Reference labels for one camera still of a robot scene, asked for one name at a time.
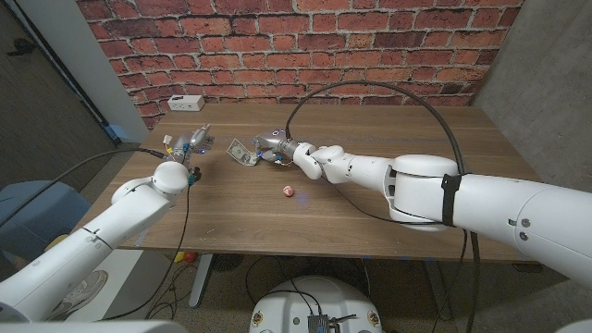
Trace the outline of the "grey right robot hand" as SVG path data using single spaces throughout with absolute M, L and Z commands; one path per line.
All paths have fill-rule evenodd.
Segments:
M 253 140 L 256 156 L 276 164 L 288 164 L 293 160 L 299 143 L 288 139 L 285 130 L 272 129 L 258 134 Z

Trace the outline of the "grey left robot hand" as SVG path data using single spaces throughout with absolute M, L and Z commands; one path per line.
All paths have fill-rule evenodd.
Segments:
M 181 134 L 172 146 L 172 158 L 180 163 L 188 162 L 192 154 L 204 154 L 213 147 L 215 138 L 209 134 L 210 124 L 196 131 Z

